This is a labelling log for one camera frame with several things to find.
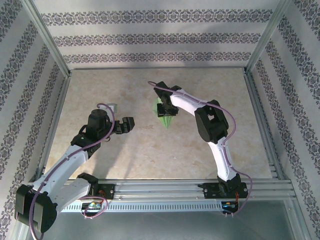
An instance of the wire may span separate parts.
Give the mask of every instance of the wire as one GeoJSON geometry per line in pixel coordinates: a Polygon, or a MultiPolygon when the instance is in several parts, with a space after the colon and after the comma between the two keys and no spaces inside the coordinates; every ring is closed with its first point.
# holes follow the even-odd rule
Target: wire
{"type": "Polygon", "coordinates": [[[232,116],[232,114],[227,109],[225,109],[225,108],[223,108],[221,106],[218,106],[218,105],[215,105],[215,104],[212,104],[212,103],[208,103],[208,102],[205,102],[205,101],[201,101],[201,100],[199,101],[198,99],[196,99],[196,98],[194,98],[194,97],[192,97],[192,96],[190,96],[188,94],[179,92],[179,91],[174,91],[174,90],[171,90],[171,89],[168,89],[168,88],[157,86],[157,84],[154,81],[148,81],[148,84],[150,84],[151,86],[153,86],[156,89],[160,89],[160,90],[167,91],[167,92],[170,92],[170,93],[174,93],[174,94],[177,94],[177,95],[180,95],[180,96],[184,96],[184,97],[186,97],[186,98],[188,98],[188,99],[190,99],[190,100],[192,100],[192,101],[194,101],[194,102],[196,102],[198,104],[203,104],[203,105],[207,105],[209,107],[213,107],[213,108],[219,109],[219,110],[221,110],[221,111],[223,111],[223,112],[225,112],[225,113],[227,113],[229,115],[229,117],[231,118],[232,123],[233,123],[233,129],[232,129],[231,133],[222,142],[223,154],[224,154],[224,157],[225,157],[225,160],[226,160],[226,163],[228,164],[228,166],[233,171],[235,171],[237,174],[240,174],[240,175],[243,175],[243,176],[247,177],[249,179],[249,181],[250,181],[250,189],[248,191],[248,195],[246,196],[243,205],[240,207],[240,209],[237,212],[232,214],[232,217],[237,215],[244,208],[246,203],[248,202],[248,199],[250,197],[250,194],[251,194],[252,188],[253,188],[253,181],[252,181],[252,178],[248,174],[236,170],[232,166],[232,164],[230,163],[230,161],[228,159],[228,156],[227,156],[226,143],[235,134],[236,129],[237,129],[237,124],[236,124],[236,120],[235,120],[234,116],[232,116]]]}
{"type": "Polygon", "coordinates": [[[59,162],[59,163],[48,173],[48,175],[46,176],[46,178],[45,178],[45,179],[43,180],[43,182],[40,184],[38,190],[37,190],[36,193],[34,194],[34,197],[33,197],[33,199],[32,199],[31,205],[30,205],[30,211],[29,211],[29,226],[30,226],[31,235],[32,235],[32,237],[33,237],[34,240],[42,240],[43,237],[44,237],[44,234],[42,233],[41,236],[40,236],[40,238],[38,238],[38,237],[36,236],[35,227],[34,227],[34,210],[35,210],[35,204],[36,204],[36,200],[37,200],[37,197],[38,197],[39,194],[40,194],[41,189],[47,184],[47,182],[48,182],[48,180],[50,179],[50,177],[52,176],[52,174],[53,174],[65,161],[67,161],[67,160],[68,160],[69,158],[71,158],[73,155],[75,155],[75,154],[77,154],[77,153],[79,153],[79,152],[81,152],[81,151],[83,151],[83,150],[86,150],[86,149],[88,149],[88,148],[91,148],[91,147],[93,147],[93,146],[95,146],[95,145],[103,142],[105,139],[107,139],[107,138],[111,135],[111,133],[112,133],[112,131],[113,131],[113,129],[114,129],[115,119],[116,119],[116,118],[115,118],[115,114],[114,114],[114,112],[112,111],[111,107],[109,107],[107,104],[104,104],[104,103],[98,103],[98,104],[96,105],[97,108],[98,108],[99,106],[105,106],[107,109],[110,110],[111,115],[112,115],[112,125],[111,125],[111,128],[110,128],[109,132],[108,132],[103,138],[101,138],[100,140],[98,140],[98,141],[96,141],[96,142],[94,142],[94,143],[92,143],[92,144],[90,144],[90,145],[88,145],[88,146],[84,146],[84,147],[82,147],[82,148],[80,148],[80,149],[78,149],[78,150],[70,153],[67,157],[65,157],[61,162],[59,162]]]}
{"type": "Polygon", "coordinates": [[[96,213],[95,215],[93,215],[93,216],[87,216],[87,215],[86,215],[86,213],[87,213],[87,211],[88,211],[88,209],[89,209],[89,207],[87,207],[87,208],[84,210],[84,212],[82,213],[82,215],[83,215],[86,219],[94,219],[94,218],[100,216],[100,215],[101,215],[105,210],[107,210],[107,208],[108,208],[108,200],[107,200],[106,198],[104,198],[103,196],[83,196],[83,197],[80,197],[79,199],[80,199],[80,200],[83,200],[83,199],[100,199],[100,200],[102,200],[102,202],[100,202],[101,204],[105,201],[105,206],[104,206],[104,208],[103,208],[101,211],[97,212],[97,213],[96,213]]]}

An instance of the wall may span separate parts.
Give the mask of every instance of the wall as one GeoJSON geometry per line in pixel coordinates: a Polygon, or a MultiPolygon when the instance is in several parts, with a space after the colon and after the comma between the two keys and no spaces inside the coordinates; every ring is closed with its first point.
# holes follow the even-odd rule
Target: wall
{"type": "Polygon", "coordinates": [[[245,67],[279,0],[35,0],[70,69],[245,67]]]}
{"type": "Polygon", "coordinates": [[[252,71],[278,159],[320,239],[320,7],[290,3],[252,71]]]}
{"type": "Polygon", "coordinates": [[[64,77],[19,0],[0,0],[0,240],[17,188],[36,172],[64,77]]]}

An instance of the beige floor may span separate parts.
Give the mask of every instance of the beige floor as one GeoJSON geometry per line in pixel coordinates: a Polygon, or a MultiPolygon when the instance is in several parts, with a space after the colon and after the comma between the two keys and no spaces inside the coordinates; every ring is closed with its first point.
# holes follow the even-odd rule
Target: beige floor
{"type": "Polygon", "coordinates": [[[64,154],[91,110],[102,102],[117,103],[116,118],[134,117],[135,127],[104,142],[72,178],[82,172],[99,179],[216,178],[213,155],[200,138],[194,117],[180,110],[165,129],[152,110],[157,96],[147,84],[149,80],[178,85],[203,100],[218,100],[237,122],[229,142],[236,168],[252,178],[272,177],[240,68],[73,71],[46,170],[64,154]]]}

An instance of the purple cable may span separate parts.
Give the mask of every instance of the purple cable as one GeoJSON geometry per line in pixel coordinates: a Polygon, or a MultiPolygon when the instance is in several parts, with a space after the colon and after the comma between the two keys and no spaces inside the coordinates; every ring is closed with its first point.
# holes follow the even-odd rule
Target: purple cable
{"type": "Polygon", "coordinates": [[[88,145],[88,146],[82,147],[82,148],[80,148],[80,149],[78,149],[78,150],[70,153],[67,157],[65,157],[61,162],[59,162],[59,163],[48,173],[48,175],[47,175],[46,178],[43,180],[43,182],[42,182],[41,185],[39,186],[38,190],[37,190],[36,193],[34,194],[34,197],[33,197],[33,199],[32,199],[31,205],[30,205],[30,211],[29,211],[29,212],[30,212],[30,213],[29,213],[29,226],[30,226],[31,235],[32,235],[32,237],[33,237],[34,240],[42,240],[43,237],[44,237],[44,234],[42,233],[41,236],[40,236],[40,238],[38,238],[38,237],[36,236],[35,228],[34,228],[34,209],[35,209],[35,204],[36,204],[37,197],[39,196],[41,189],[47,184],[47,182],[48,182],[49,178],[52,176],[52,174],[53,174],[65,161],[67,161],[67,160],[68,160],[69,158],[71,158],[73,155],[75,155],[75,154],[77,154],[77,153],[79,153],[79,152],[81,152],[81,151],[83,151],[83,150],[85,150],[85,149],[91,148],[91,147],[93,147],[93,146],[95,146],[95,145],[103,142],[106,138],[108,138],[108,137],[111,135],[111,133],[112,133],[112,131],[113,131],[113,129],[114,129],[115,120],[116,120],[114,112],[112,111],[112,109],[111,109],[107,104],[104,104],[104,103],[98,103],[98,104],[96,105],[96,107],[98,108],[98,107],[101,106],[101,105],[102,105],[102,106],[105,106],[105,107],[106,107],[107,109],[109,109],[110,112],[111,112],[111,115],[112,115],[112,125],[111,125],[111,128],[110,128],[110,131],[109,131],[103,138],[101,138],[100,140],[98,140],[98,141],[96,141],[96,142],[94,142],[94,143],[92,143],[92,144],[90,144],[90,145],[88,145]]]}
{"type": "Polygon", "coordinates": [[[239,210],[238,210],[237,212],[235,212],[235,213],[232,214],[232,216],[237,215],[237,214],[244,208],[244,206],[246,205],[246,203],[248,202],[248,199],[249,199],[250,194],[251,194],[251,192],[252,192],[253,181],[252,181],[252,178],[251,178],[248,174],[236,170],[236,169],[232,166],[232,164],[229,162],[229,159],[228,159],[228,156],[227,156],[226,142],[235,134],[236,129],[237,129],[237,124],[236,124],[236,120],[235,120],[234,116],[232,116],[232,114],[231,114],[227,109],[225,109],[225,108],[223,108],[223,107],[221,107],[221,106],[214,105],[214,104],[212,104],[212,103],[208,103],[208,102],[205,102],[205,101],[199,101],[199,100],[195,99],[194,97],[189,96],[189,95],[187,95],[187,94],[184,94],[184,93],[182,93],[182,92],[178,92],[178,91],[174,91],[174,90],[171,90],[171,89],[167,89],[167,88],[164,88],[164,87],[157,86],[157,84],[156,84],[154,81],[148,81],[148,84],[150,84],[151,86],[153,86],[153,87],[156,88],[156,89],[160,89],[160,90],[167,91],[167,92],[170,92],[170,93],[174,93],[174,94],[177,94],[177,95],[180,95],[180,96],[184,96],[184,97],[186,97],[186,98],[188,98],[188,99],[190,99],[190,100],[192,100],[192,101],[194,101],[194,102],[197,102],[197,103],[199,103],[199,104],[204,104],[204,105],[207,105],[207,106],[210,106],[210,107],[219,109],[219,110],[227,113],[227,114],[231,117],[232,122],[233,122],[233,129],[232,129],[231,133],[229,134],[229,136],[227,136],[227,137],[225,138],[225,140],[222,142],[223,154],[224,154],[224,156],[225,156],[225,160],[226,160],[226,163],[228,164],[228,166],[229,166],[233,171],[235,171],[237,174],[240,174],[240,175],[243,175],[243,176],[247,177],[247,178],[249,179],[249,181],[250,181],[250,189],[249,189],[248,195],[246,196],[246,198],[245,198],[245,200],[244,200],[243,205],[239,208],[239,210]]]}
{"type": "Polygon", "coordinates": [[[88,209],[89,209],[89,207],[87,207],[87,208],[84,210],[83,214],[82,214],[85,218],[94,219],[94,218],[100,216],[100,215],[101,215],[105,210],[107,210],[107,208],[108,208],[108,200],[107,200],[106,198],[102,197],[102,196],[83,196],[83,197],[80,197],[80,198],[79,198],[79,200],[83,200],[83,199],[101,199],[102,202],[105,201],[105,207],[104,207],[100,212],[98,212],[97,214],[95,214],[95,215],[93,215],[93,216],[87,216],[87,215],[86,215],[86,213],[87,213],[87,211],[88,211],[88,209]]]}

